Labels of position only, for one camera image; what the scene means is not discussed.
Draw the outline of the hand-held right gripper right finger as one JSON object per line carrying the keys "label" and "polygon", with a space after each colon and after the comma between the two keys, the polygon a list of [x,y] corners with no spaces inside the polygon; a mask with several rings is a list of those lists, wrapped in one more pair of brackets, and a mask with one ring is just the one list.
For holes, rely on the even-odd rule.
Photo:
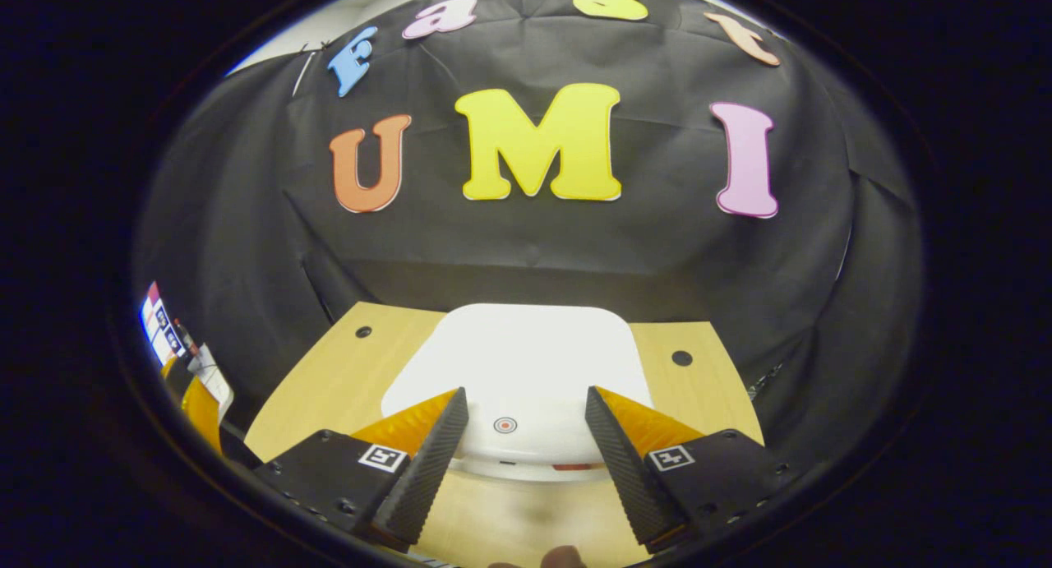
{"label": "hand-held right gripper right finger", "polygon": [[585,421],[647,552],[730,537],[773,510],[800,479],[736,429],[703,434],[600,386],[588,388]]}

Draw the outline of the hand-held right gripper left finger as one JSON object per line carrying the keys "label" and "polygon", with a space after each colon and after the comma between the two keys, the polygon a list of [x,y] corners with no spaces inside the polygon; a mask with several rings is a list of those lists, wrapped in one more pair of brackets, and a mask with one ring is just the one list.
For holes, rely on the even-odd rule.
{"label": "hand-held right gripper left finger", "polygon": [[344,434],[321,429],[255,475],[352,537],[406,552],[418,544],[469,420],[463,387]]}

